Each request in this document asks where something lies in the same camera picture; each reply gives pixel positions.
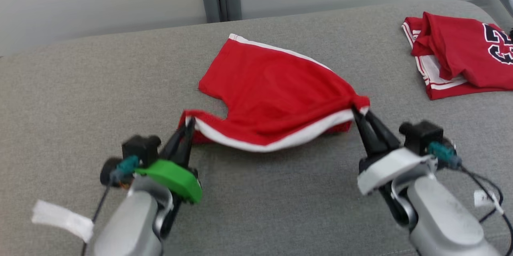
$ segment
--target white tape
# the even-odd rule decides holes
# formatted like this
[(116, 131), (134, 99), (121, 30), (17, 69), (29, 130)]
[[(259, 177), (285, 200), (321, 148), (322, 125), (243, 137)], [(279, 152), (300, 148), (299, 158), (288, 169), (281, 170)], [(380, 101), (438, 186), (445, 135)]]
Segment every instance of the white tape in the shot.
[(68, 230), (86, 243), (93, 236), (95, 225), (91, 219), (71, 212), (64, 207), (37, 200), (33, 212), (32, 222), (34, 224), (50, 225)]
[(492, 196), (493, 199), (490, 199), (484, 190), (476, 190), (474, 191), (474, 205), (476, 207), (493, 207), (495, 205), (495, 194), (493, 194), (492, 191), (488, 191), (490, 196)]
[(493, 201), (493, 203), (495, 204), (495, 209), (497, 209), (497, 212), (498, 212), (500, 215), (504, 215), (504, 210), (502, 210), (502, 207), (501, 207), (501, 205), (499, 204), (499, 202), (497, 201), (497, 199), (495, 199), (495, 201)]

